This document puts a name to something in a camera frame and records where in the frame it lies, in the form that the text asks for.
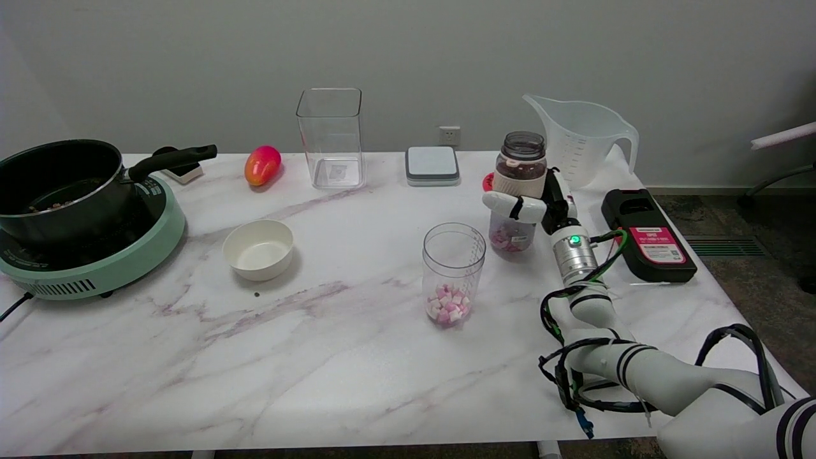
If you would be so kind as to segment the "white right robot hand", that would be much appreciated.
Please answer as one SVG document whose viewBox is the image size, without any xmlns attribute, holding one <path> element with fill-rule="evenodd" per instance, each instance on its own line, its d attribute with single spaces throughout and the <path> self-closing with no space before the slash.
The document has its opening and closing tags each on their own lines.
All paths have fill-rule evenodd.
<svg viewBox="0 0 816 459">
<path fill-rule="evenodd" d="M 493 185 L 494 176 L 489 173 L 482 180 L 482 203 L 490 211 L 519 223 L 539 224 L 548 235 L 581 226 L 573 194 L 558 168 L 548 169 L 538 198 L 498 191 Z"/>
</svg>

